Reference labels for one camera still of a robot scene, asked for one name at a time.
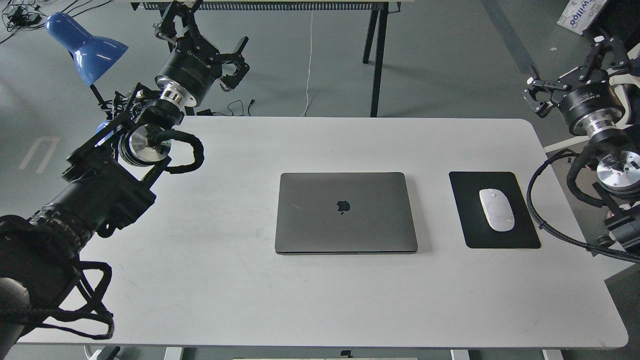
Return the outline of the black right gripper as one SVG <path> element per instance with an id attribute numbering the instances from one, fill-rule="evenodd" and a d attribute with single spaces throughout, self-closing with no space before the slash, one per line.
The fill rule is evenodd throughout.
<path id="1" fill-rule="evenodd" d="M 544 80 L 533 64 L 528 65 L 530 77 L 523 98 L 539 118 L 545 118 L 556 107 L 564 119 L 569 134 L 586 136 L 590 140 L 627 140 L 617 123 L 626 110 L 608 84 L 613 76 L 628 75 L 632 63 L 618 36 L 594 39 L 588 55 L 576 69 L 572 68 L 556 80 Z"/>

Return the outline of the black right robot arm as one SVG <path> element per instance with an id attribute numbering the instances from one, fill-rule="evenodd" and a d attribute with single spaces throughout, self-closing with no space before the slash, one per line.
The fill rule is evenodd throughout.
<path id="1" fill-rule="evenodd" d="M 532 175 L 526 187 L 525 203 L 541 230 L 586 251 L 613 259 L 639 262 L 639 141 L 617 124 L 626 115 L 626 104 L 615 91 L 624 77 L 638 84 L 637 67 L 621 39 L 600 35 L 592 40 L 583 63 L 557 80 L 543 80 L 529 68 L 530 80 L 522 96 L 538 117 L 558 109 L 570 134 L 585 136 L 582 152 L 569 148 L 556 152 Z M 610 216 L 604 224 L 608 235 L 596 244 L 563 234 L 537 212 L 531 193 L 537 178 L 553 162 L 573 158 L 566 186 L 578 201 L 591 207 L 606 207 Z"/>

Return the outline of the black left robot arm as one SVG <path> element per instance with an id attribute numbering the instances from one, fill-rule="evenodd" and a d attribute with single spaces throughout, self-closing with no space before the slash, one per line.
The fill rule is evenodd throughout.
<path id="1" fill-rule="evenodd" d="M 191 173 L 202 166 L 202 142 L 176 126 L 215 82 L 232 91 L 249 71 L 242 55 L 249 39 L 242 37 L 232 53 L 221 53 L 195 22 L 201 4 L 167 5 L 155 25 L 155 36 L 171 45 L 155 78 L 158 89 L 138 83 L 130 96 L 101 102 L 110 119 L 67 158 L 66 189 L 30 218 L 1 217 L 2 357 L 38 328 L 92 340 L 114 334 L 114 315 L 103 303 L 112 269 L 81 260 L 80 251 L 95 234 L 107 238 L 135 223 L 155 202 L 151 187 L 162 173 Z M 49 318 L 95 321 L 107 329 L 89 334 L 48 324 Z"/>

